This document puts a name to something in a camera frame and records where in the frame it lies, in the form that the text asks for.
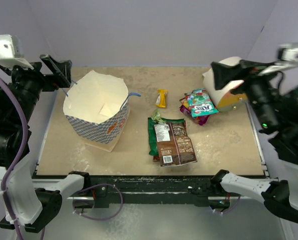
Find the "yellow M&M's packet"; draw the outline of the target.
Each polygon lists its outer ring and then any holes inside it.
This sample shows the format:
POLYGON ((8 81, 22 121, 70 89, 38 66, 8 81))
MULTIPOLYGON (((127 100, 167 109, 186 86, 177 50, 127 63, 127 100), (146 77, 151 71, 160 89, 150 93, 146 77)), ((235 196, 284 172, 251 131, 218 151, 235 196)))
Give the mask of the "yellow M&M's packet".
POLYGON ((168 95, 168 91, 166 89, 158 89, 157 93, 158 93, 158 97, 155 105, 158 108, 166 108, 166 97, 168 95))

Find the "teal Fox's mint packet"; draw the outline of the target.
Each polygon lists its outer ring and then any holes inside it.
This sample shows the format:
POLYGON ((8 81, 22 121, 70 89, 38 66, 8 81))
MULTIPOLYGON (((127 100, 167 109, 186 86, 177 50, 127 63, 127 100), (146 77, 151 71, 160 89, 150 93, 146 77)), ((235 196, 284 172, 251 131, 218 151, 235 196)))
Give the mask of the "teal Fox's mint packet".
POLYGON ((194 118, 218 113, 205 88, 198 88, 191 93, 186 93, 185 98, 189 103, 189 109, 194 118))

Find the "yellow candy snack packet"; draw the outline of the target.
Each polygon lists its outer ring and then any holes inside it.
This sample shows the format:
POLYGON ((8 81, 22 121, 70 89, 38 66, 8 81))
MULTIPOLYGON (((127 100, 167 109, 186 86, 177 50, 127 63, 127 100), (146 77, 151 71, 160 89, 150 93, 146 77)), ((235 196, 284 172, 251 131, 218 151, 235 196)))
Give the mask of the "yellow candy snack packet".
POLYGON ((188 103, 188 101, 187 101, 187 99, 186 99, 185 97, 182 98, 182 99, 180 99, 179 101, 181 102, 181 104, 182 104, 185 108, 189 109, 189 103, 188 103))

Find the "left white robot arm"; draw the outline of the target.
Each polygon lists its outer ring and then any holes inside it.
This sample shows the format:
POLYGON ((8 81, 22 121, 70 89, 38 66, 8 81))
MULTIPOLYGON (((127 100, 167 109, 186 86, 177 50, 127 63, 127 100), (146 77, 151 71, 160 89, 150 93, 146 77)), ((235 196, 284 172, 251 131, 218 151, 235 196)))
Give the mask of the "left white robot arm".
POLYGON ((6 215, 0 221, 3 229, 27 232, 43 231, 59 213, 62 202, 74 193, 91 192, 87 172, 72 171, 50 187, 35 188, 24 157, 29 153, 28 125, 42 92, 68 88, 71 83, 70 60, 56 61, 48 54, 28 66, 0 63, 0 69, 12 79, 0 79, 0 191, 6 215))

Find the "green chips bag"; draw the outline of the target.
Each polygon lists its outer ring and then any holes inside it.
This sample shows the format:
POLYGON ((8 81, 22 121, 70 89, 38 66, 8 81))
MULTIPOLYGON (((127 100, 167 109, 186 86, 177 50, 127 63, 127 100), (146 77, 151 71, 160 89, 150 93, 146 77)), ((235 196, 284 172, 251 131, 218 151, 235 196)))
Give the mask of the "green chips bag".
MULTIPOLYGON (((147 119, 147 130, 148 130, 148 139, 149 139, 149 147, 150 151, 149 154, 151 156, 157 157, 158 156, 158 150, 157 150, 157 143, 156 143, 156 133, 154 130, 154 125, 158 124, 157 121, 153 120, 152 118, 147 119)), ((185 129, 186 129, 186 121, 185 119, 167 119, 167 118, 162 118, 162 121, 164 123, 184 123, 185 129)))

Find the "blue checkered paper bag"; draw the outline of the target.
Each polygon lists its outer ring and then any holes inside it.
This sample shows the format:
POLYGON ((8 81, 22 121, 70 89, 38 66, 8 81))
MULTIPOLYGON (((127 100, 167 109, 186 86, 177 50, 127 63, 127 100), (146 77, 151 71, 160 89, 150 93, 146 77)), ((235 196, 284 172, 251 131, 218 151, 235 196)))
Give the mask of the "blue checkered paper bag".
POLYGON ((88 72, 68 90, 63 113, 85 143, 111 152, 128 120, 130 92, 122 78, 88 72))

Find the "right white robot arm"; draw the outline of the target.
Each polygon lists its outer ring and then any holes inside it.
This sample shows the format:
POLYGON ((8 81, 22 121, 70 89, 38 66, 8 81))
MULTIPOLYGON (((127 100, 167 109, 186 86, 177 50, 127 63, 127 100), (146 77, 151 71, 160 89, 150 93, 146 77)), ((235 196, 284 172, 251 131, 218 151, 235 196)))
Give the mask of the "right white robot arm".
POLYGON ((286 94, 273 87, 271 80, 284 78, 284 71, 296 64, 240 60, 229 66, 213 62, 214 87, 221 90, 232 81, 241 84, 233 95, 245 94, 260 123, 262 134, 277 152, 288 176, 283 180, 257 181, 220 170, 211 179, 211 190, 217 196, 235 193, 262 203, 266 209, 284 220, 298 224, 298 86, 286 94))

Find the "light green snack packet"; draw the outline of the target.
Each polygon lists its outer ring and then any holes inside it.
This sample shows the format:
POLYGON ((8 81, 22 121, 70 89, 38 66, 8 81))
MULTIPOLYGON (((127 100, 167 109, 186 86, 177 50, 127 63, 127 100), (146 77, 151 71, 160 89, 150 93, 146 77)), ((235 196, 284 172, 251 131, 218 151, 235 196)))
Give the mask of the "light green snack packet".
POLYGON ((156 123, 165 123, 165 120, 162 119, 161 114, 158 109, 155 109, 151 114, 151 119, 156 123))

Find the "brown sea salt chips bag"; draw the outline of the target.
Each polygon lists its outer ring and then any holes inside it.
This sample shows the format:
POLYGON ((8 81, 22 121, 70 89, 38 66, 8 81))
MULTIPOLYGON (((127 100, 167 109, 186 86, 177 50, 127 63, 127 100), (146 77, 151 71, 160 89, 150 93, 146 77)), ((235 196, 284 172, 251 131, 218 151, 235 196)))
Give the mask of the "brown sea salt chips bag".
POLYGON ((158 123, 153 129, 161 167, 178 167, 197 162, 185 120, 158 123))

